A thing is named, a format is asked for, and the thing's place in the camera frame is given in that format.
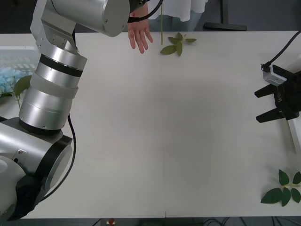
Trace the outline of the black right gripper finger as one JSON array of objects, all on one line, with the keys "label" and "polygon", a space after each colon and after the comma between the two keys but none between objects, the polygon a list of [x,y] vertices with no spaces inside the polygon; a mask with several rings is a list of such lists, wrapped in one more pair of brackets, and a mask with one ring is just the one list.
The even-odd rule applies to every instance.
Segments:
[{"label": "black right gripper finger", "polygon": [[257,98],[261,98],[261,97],[265,97],[265,96],[268,96],[268,95],[275,96],[277,91],[278,91],[277,86],[267,85],[267,86],[261,88],[260,90],[256,91],[254,94]]},{"label": "black right gripper finger", "polygon": [[270,110],[268,112],[265,112],[261,115],[258,115],[255,118],[259,123],[264,123],[264,122],[269,122],[269,121],[282,119],[283,115],[277,108],[275,108],[275,109],[272,109],[272,110]]}]

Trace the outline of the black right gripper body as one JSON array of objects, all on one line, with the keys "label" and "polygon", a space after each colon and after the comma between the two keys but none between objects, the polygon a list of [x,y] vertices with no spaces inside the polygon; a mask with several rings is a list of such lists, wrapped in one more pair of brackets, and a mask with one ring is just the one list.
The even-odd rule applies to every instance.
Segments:
[{"label": "black right gripper body", "polygon": [[277,74],[286,78],[286,81],[277,87],[275,97],[276,120],[295,119],[300,116],[301,111],[301,72],[292,73],[288,70],[277,70]]}]

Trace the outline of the person's right hand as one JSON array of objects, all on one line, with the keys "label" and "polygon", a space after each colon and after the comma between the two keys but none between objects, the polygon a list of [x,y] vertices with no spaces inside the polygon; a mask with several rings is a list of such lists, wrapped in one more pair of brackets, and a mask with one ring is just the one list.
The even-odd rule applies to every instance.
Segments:
[{"label": "person's right hand", "polygon": [[143,20],[140,22],[134,22],[128,24],[128,38],[132,49],[138,47],[141,54],[143,54],[148,48],[147,40],[150,43],[153,42],[149,30],[149,20]]}]

